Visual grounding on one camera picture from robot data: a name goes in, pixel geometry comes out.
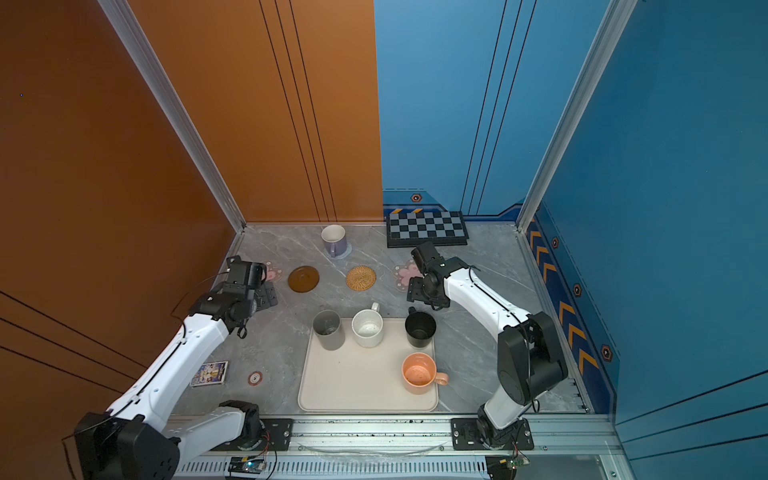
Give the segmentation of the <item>grey woven round coaster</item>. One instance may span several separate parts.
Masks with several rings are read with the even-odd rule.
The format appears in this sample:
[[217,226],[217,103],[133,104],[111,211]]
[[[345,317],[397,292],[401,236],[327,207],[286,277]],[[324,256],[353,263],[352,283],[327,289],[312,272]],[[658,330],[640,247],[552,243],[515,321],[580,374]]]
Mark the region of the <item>grey woven round coaster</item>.
[[326,254],[326,257],[330,260],[342,260],[347,258],[353,251],[353,247],[351,244],[348,244],[343,252],[341,252],[338,256],[331,256],[330,254]]

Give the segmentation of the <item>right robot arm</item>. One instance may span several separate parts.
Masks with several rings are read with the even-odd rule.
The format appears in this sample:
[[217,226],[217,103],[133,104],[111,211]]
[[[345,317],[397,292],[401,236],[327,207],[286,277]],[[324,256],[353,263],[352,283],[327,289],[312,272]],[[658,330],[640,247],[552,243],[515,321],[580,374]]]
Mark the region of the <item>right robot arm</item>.
[[532,314],[485,284],[472,268],[440,279],[429,273],[409,280],[407,300],[435,310],[459,304],[497,340],[499,387],[478,410],[481,444],[508,449],[527,430],[524,414],[538,398],[569,376],[558,325],[544,312]]

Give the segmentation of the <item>black mug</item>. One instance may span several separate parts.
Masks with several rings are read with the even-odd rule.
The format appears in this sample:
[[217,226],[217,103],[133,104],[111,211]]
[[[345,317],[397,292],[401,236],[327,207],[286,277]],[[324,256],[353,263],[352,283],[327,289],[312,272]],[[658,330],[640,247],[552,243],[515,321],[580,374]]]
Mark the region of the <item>black mug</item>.
[[434,317],[414,307],[409,308],[404,327],[409,343],[419,349],[430,344],[437,330]]

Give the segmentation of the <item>pink flower coaster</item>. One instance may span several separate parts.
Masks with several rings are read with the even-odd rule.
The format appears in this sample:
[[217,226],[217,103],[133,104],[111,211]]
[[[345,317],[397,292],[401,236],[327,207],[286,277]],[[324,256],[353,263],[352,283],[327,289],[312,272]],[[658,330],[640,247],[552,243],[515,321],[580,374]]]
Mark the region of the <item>pink flower coaster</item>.
[[396,287],[401,292],[406,292],[408,290],[411,279],[423,277],[413,259],[409,259],[403,265],[396,265],[393,268],[393,275],[396,281]]
[[266,275],[265,279],[270,282],[279,281],[283,275],[283,270],[276,266],[272,261],[265,262]]

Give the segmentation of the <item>white mug purple handle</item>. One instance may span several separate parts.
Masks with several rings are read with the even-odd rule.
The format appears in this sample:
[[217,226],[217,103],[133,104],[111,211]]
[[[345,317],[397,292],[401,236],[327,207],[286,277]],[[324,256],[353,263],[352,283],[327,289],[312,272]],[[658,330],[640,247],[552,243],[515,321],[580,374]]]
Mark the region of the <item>white mug purple handle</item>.
[[325,250],[330,258],[339,258],[348,249],[346,229],[338,224],[329,225],[321,232]]

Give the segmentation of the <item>rattan woven round coaster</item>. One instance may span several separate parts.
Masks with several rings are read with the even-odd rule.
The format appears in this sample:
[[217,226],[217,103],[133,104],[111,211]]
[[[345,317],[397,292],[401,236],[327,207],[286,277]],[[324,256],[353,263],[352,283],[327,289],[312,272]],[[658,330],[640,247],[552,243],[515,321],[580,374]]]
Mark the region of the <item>rattan woven round coaster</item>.
[[368,266],[356,266],[346,275],[346,285],[353,291],[362,292],[372,288],[377,280],[375,271]]

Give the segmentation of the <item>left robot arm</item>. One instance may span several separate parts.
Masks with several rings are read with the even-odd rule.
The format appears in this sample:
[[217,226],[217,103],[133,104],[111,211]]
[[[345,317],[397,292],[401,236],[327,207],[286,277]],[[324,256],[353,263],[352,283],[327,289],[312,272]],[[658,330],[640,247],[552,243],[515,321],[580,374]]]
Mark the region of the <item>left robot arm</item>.
[[167,426],[182,393],[208,356],[247,321],[273,306],[270,283],[221,282],[202,295],[182,327],[140,379],[102,414],[88,413],[73,438],[85,479],[170,479],[177,468],[225,442],[268,446],[254,403],[229,400],[181,427]]

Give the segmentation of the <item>orange mug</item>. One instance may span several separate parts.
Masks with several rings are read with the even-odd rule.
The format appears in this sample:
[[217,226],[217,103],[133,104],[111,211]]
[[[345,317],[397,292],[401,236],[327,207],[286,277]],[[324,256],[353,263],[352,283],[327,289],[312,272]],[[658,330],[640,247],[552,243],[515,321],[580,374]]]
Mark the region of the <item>orange mug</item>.
[[413,394],[424,394],[433,385],[446,386],[450,377],[438,370],[435,360],[425,353],[408,355],[401,365],[405,388]]

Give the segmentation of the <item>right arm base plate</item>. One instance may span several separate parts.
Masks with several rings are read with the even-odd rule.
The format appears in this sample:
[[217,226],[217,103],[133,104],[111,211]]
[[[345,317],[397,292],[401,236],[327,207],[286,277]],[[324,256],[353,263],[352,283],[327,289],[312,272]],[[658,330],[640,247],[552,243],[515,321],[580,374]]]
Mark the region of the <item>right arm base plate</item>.
[[453,448],[457,451],[519,450],[535,448],[530,425],[525,418],[504,429],[497,429],[484,418],[450,420]]

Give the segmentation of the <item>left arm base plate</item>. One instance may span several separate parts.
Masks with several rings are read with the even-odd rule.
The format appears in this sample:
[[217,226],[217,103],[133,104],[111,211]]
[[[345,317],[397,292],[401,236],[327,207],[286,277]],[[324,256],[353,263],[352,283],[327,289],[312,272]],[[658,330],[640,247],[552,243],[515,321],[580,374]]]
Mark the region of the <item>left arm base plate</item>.
[[256,440],[239,437],[218,445],[212,452],[258,454],[263,450],[285,452],[289,450],[294,420],[291,418],[267,418],[261,420],[261,433]]

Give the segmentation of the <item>brown wooden round coaster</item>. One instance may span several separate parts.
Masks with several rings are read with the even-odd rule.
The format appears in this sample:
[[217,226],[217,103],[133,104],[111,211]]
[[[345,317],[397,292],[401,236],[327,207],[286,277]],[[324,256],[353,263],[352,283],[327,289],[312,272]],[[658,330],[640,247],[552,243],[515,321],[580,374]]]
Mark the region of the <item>brown wooden round coaster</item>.
[[315,267],[300,266],[294,269],[288,276],[289,288],[297,293],[307,293],[313,290],[319,283],[320,274]]

